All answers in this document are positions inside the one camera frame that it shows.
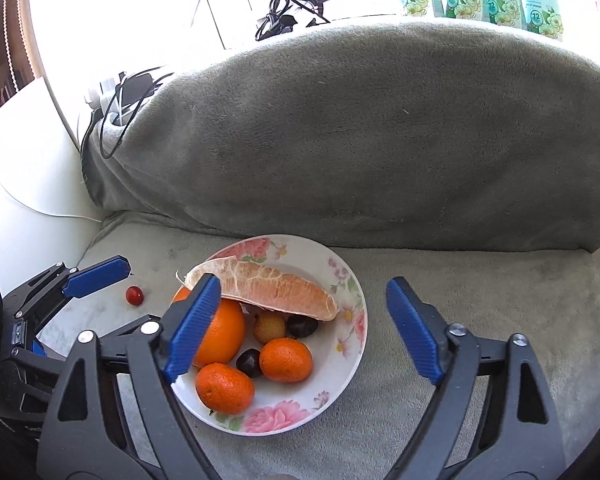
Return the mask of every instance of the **plate rim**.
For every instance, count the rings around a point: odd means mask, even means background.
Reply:
[[[365,336],[364,336],[364,339],[362,340],[362,344],[360,345],[360,352],[358,352],[358,355],[357,355],[356,360],[355,360],[355,362],[353,364],[351,372],[348,375],[348,377],[344,380],[344,382],[342,383],[341,388],[337,391],[337,393],[334,394],[334,395],[331,395],[331,393],[330,393],[329,400],[327,402],[325,402],[325,404],[321,408],[319,408],[318,410],[316,410],[316,411],[312,412],[311,414],[309,414],[309,416],[303,418],[302,420],[299,420],[298,422],[296,422],[295,424],[292,424],[291,426],[287,426],[286,428],[281,428],[279,430],[267,431],[266,433],[247,433],[247,432],[244,432],[244,431],[232,431],[232,430],[229,430],[228,428],[224,428],[222,426],[216,426],[215,424],[211,424],[209,422],[208,418],[203,418],[201,415],[198,415],[195,412],[195,410],[193,410],[183,399],[180,398],[180,396],[178,395],[178,393],[176,392],[176,389],[175,389],[176,383],[173,383],[171,385],[171,390],[173,391],[173,394],[175,395],[175,397],[178,399],[178,402],[182,406],[184,406],[191,415],[195,416],[198,420],[204,422],[210,428],[214,428],[215,430],[223,431],[223,432],[229,433],[229,434],[240,435],[240,436],[273,436],[273,435],[276,435],[276,434],[286,433],[287,431],[295,430],[296,428],[299,428],[300,426],[303,426],[304,424],[306,424],[308,422],[311,422],[312,420],[316,419],[318,417],[318,415],[320,415],[321,413],[325,412],[327,410],[327,408],[330,407],[341,396],[341,394],[344,392],[344,390],[347,389],[347,387],[349,386],[351,380],[353,379],[353,377],[355,376],[356,372],[358,371],[358,367],[360,366],[360,362],[362,361],[362,356],[364,355],[365,349],[366,349],[366,340],[367,340],[367,337],[368,337],[368,329],[369,329],[369,322],[368,322],[369,316],[368,316],[368,309],[366,307],[365,293],[364,293],[364,291],[362,289],[362,285],[360,284],[360,280],[355,275],[355,273],[351,270],[351,268],[349,267],[349,264],[338,253],[336,253],[330,247],[327,247],[326,245],[323,245],[320,242],[317,242],[316,240],[311,240],[310,238],[305,238],[305,237],[302,237],[302,236],[288,235],[288,234],[266,234],[266,235],[252,236],[252,237],[249,237],[249,238],[242,238],[242,239],[236,240],[235,242],[233,242],[233,243],[225,246],[224,248],[216,251],[215,253],[213,253],[211,256],[209,256],[204,261],[208,262],[209,260],[213,260],[214,257],[216,256],[216,254],[219,254],[222,251],[227,250],[229,247],[232,247],[235,244],[239,244],[240,242],[247,242],[249,240],[257,240],[258,238],[272,238],[272,237],[294,238],[296,240],[301,240],[302,242],[309,242],[312,245],[316,245],[318,247],[327,249],[329,252],[331,252],[334,256],[337,257],[337,259],[339,260],[339,262],[341,262],[342,265],[349,271],[350,275],[353,277],[354,280],[356,280],[356,284],[358,285],[358,290],[360,292],[360,297],[362,298],[362,308],[363,308],[364,313],[365,313]]]

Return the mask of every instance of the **white cable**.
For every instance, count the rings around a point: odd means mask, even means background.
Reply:
[[[21,206],[26,207],[27,209],[29,209],[30,211],[33,211],[34,213],[40,213],[41,215],[45,215],[45,216],[53,216],[55,218],[82,218],[84,220],[91,220],[94,222],[97,222],[98,224],[102,223],[101,220],[97,220],[95,218],[91,218],[88,216],[82,216],[82,215],[62,215],[62,214],[56,214],[56,213],[46,213],[44,211],[40,211],[39,209],[35,209],[27,204],[25,204],[24,202],[21,202],[20,200],[18,200],[16,197],[14,197],[9,190],[4,187],[4,184],[0,182],[0,187],[5,191],[5,193],[7,195],[9,195],[11,198],[13,198],[18,204],[20,204]]]
[[[18,24],[20,25],[20,37],[22,38],[22,45],[24,46],[24,53],[27,56],[27,61],[29,62],[29,68],[31,69],[31,73],[33,77],[36,76],[35,70],[33,70],[33,65],[31,63],[31,58],[29,57],[29,49],[27,48],[27,41],[24,39],[24,28],[22,27],[22,9],[20,7],[20,0],[16,0],[18,7]]]
[[[9,38],[7,36],[7,0],[2,0],[2,28],[4,29],[4,46],[7,49],[7,61],[9,62],[9,70],[11,71],[11,80],[16,93],[20,91],[16,83],[16,76],[13,73],[13,64],[11,63],[11,51],[9,50]]]

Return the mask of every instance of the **gray fabric surface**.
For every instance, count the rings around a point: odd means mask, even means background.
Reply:
[[[121,128],[105,129],[109,151]],[[600,64],[464,20],[311,27],[166,84],[113,158],[106,209],[345,247],[600,246]]]
[[[45,328],[42,341],[66,354],[81,330],[102,335],[146,313],[161,315],[188,271],[232,240],[158,226],[126,214],[92,246],[80,267],[124,254],[134,275],[99,293],[73,300]],[[297,430],[248,438],[222,433],[189,417],[223,480],[263,480],[290,474],[301,480],[383,478],[413,433],[432,394],[407,357],[384,307],[384,286],[404,275],[420,297],[447,320],[478,336],[528,335],[544,368],[564,434],[568,460],[600,426],[600,272],[585,251],[529,253],[338,249],[362,284],[368,304],[368,341],[349,387],[325,413]],[[125,303],[139,285],[145,301]],[[128,381],[125,406],[140,453],[152,458]],[[484,395],[485,382],[478,391]],[[453,461],[464,457],[480,414],[467,416]]]

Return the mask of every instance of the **plate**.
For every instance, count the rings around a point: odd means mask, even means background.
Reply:
[[[178,377],[172,384],[173,392],[193,415],[221,431],[266,436],[293,430],[331,406],[360,364],[367,328],[362,288],[349,266],[336,253],[307,238],[288,235],[249,238],[224,248],[209,260],[227,256],[311,280],[333,295],[339,307],[338,315],[332,321],[321,323],[316,332],[302,339],[314,359],[311,375],[292,384],[277,383],[264,377],[255,379],[253,402],[240,415],[210,414],[196,393],[196,367]],[[245,314],[245,317],[246,336],[236,356],[249,348],[262,348],[253,337],[253,316]],[[235,359],[229,364],[235,366]]]

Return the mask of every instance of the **peeled pomelo segment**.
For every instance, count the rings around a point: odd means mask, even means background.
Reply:
[[[333,296],[315,283],[273,267],[242,262],[235,256],[208,260],[195,266],[184,279],[192,290],[206,272],[218,277],[222,297],[243,301],[267,310],[302,314],[331,321],[338,314]]]

